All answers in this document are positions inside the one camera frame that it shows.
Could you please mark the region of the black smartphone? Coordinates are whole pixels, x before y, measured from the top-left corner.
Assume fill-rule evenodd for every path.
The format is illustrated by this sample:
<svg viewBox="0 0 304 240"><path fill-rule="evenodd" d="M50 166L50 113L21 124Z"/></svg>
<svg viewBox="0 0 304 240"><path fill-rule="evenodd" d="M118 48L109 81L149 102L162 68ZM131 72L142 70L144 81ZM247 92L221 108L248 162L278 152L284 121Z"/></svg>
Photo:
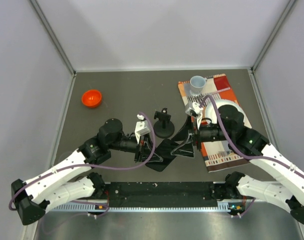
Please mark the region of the black smartphone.
<svg viewBox="0 0 304 240"><path fill-rule="evenodd" d="M145 164L146 167L155 170L157 172L164 171L171 162L176 158L176 156L171 155L171 151L178 146L178 143L170 140L164 139L160 145L157 147L157 151L164 158L164 162L147 162Z"/></svg>

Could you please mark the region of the black phone stand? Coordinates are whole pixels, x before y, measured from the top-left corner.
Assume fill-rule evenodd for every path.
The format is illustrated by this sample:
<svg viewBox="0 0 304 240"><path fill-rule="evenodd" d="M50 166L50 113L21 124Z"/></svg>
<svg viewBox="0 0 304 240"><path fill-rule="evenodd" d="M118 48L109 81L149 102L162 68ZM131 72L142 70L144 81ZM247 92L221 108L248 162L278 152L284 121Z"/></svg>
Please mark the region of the black phone stand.
<svg viewBox="0 0 304 240"><path fill-rule="evenodd" d="M157 137L167 139L174 134L175 126L171 121L171 115L168 114L166 107L161 111L156 111L154 119L157 120L153 126Z"/></svg>

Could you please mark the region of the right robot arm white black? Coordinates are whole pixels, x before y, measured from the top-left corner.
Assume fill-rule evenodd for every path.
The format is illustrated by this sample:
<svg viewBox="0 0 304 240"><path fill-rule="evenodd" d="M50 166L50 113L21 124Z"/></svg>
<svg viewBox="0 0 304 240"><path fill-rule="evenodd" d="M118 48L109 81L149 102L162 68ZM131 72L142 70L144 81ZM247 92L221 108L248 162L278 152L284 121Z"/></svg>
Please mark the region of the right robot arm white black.
<svg viewBox="0 0 304 240"><path fill-rule="evenodd" d="M245 115L239 105L225 100L202 108L193 102L187 105L185 112L187 120L175 136L175 140L182 143L172 155L183 154L188 144L227 141L235 154L267 172L277 183L258 181L234 172L226 177L226 194L231 198L241 195L270 203L304 225L304 172L262 134L245 125Z"/></svg>

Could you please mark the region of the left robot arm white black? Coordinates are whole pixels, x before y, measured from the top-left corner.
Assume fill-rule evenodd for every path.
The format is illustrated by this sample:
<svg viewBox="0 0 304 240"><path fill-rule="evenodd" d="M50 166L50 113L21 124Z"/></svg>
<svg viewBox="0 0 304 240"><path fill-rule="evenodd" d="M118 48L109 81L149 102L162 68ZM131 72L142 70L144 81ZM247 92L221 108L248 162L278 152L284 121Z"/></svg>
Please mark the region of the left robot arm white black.
<svg viewBox="0 0 304 240"><path fill-rule="evenodd" d="M164 158L157 153L155 133L149 121L142 115L138 118L132 134L124 134L120 120L106 120L96 136L57 165L29 180L12 182L9 209L16 211L22 224L27 226L59 205L80 198L102 197L105 183L98 173L92 172L75 182L70 180L101 166L111 157L111 150L134 153L134 160L142 164L162 163Z"/></svg>

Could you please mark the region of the patterned orange placemat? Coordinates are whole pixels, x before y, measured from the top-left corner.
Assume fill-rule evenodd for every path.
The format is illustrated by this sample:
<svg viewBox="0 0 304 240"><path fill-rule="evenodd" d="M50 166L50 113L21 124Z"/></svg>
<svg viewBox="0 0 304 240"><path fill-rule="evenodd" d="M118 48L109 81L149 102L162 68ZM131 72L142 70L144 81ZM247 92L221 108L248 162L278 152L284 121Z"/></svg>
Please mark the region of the patterned orange placemat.
<svg viewBox="0 0 304 240"><path fill-rule="evenodd" d="M227 76L225 74L208 76L206 85L203 88L202 93L214 92L224 88L231 89L217 94L213 94L213 98L215 100L230 100L239 104L236 95L232 87L230 86ZM180 81L178 83L178 89L181 94L184 105L187 105L188 102L200 103L202 101L202 98L198 98L198 96L193 96L191 94L189 81ZM232 150L229 149L228 142L226 140L216 142L203 142L201 144L201 154L203 156L208 172L217 172L224 169L234 168L237 166L248 164L247 160L235 154Z"/></svg>

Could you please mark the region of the white plate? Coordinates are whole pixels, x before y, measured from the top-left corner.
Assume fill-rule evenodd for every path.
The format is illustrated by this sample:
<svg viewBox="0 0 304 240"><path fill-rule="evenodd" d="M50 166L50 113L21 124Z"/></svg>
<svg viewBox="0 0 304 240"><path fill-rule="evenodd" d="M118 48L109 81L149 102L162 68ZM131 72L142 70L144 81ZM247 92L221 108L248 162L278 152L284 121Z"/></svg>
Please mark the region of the white plate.
<svg viewBox="0 0 304 240"><path fill-rule="evenodd" d="M243 120L244 125L249 128L251 127L251 124L250 124L245 112L243 111L243 109L240 107L240 105L238 103L231 101L231 100L227 100L227 99L216 99L215 103L216 103L217 108L220 108L223 105L231 105L231 106L235 107L239 112L241 112L244 115L244 120ZM211 102L205 108L204 117L211 119L211 122L213 124L217 124L217 116L216 116L213 104Z"/></svg>

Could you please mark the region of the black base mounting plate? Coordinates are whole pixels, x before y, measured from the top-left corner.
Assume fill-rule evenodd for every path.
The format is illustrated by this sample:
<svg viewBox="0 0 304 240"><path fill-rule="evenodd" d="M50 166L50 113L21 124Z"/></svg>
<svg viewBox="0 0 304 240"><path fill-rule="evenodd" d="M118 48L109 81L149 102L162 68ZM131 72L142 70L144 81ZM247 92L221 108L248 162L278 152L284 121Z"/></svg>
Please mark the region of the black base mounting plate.
<svg viewBox="0 0 304 240"><path fill-rule="evenodd" d="M111 207L214 207L224 199L222 184L205 182L112 182Z"/></svg>

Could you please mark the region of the light blue cup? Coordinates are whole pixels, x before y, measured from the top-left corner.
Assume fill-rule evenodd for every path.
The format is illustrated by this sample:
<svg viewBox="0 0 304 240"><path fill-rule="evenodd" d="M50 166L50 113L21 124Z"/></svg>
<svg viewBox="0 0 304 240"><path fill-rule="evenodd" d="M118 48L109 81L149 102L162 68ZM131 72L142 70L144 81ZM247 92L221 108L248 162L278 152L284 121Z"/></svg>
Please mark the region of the light blue cup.
<svg viewBox="0 0 304 240"><path fill-rule="evenodd" d="M206 77L202 77L199 75L193 76L190 79L190 92L193 96L199 96L202 91L203 88L205 87L207 82L207 78Z"/></svg>

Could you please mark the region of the orange bowl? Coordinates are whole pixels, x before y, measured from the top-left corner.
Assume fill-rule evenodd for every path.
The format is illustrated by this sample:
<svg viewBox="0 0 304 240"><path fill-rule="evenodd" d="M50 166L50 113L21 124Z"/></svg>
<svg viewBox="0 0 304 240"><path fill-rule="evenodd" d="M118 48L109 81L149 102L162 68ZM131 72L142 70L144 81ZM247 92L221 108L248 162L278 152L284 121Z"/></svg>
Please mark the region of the orange bowl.
<svg viewBox="0 0 304 240"><path fill-rule="evenodd" d="M102 94L96 89L91 89L83 93L81 101L88 108L96 108L101 104Z"/></svg>

